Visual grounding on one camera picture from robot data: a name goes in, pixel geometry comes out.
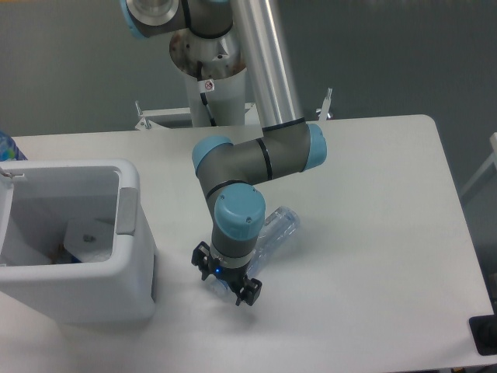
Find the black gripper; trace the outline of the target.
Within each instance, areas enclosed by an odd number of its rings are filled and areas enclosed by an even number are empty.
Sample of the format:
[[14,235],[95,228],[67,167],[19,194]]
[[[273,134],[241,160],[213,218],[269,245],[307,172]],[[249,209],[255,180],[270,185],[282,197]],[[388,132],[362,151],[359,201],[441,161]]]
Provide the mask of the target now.
[[236,294],[235,304],[239,306],[242,302],[252,306],[260,295],[262,282],[255,278],[248,278],[247,268],[250,260],[246,260],[242,265],[236,267],[226,267],[218,258],[213,258],[210,254],[210,247],[201,241],[193,250],[191,264],[201,272],[201,280],[214,276],[218,280],[224,281],[228,287]]

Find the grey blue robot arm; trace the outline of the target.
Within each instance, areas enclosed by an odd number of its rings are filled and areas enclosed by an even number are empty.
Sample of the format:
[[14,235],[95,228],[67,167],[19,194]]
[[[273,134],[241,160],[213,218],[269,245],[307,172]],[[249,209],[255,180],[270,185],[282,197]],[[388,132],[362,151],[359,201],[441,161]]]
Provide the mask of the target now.
[[226,124],[234,107],[216,103],[221,81],[250,75],[262,136],[234,144],[224,136],[198,142],[193,166],[210,211],[210,243],[193,251],[203,277],[224,281],[238,302],[252,305],[262,283],[248,275],[266,203],[256,185],[321,165],[327,145],[299,105],[280,12],[275,1],[123,1],[137,38],[170,34],[173,63],[195,82],[193,113],[211,127]]

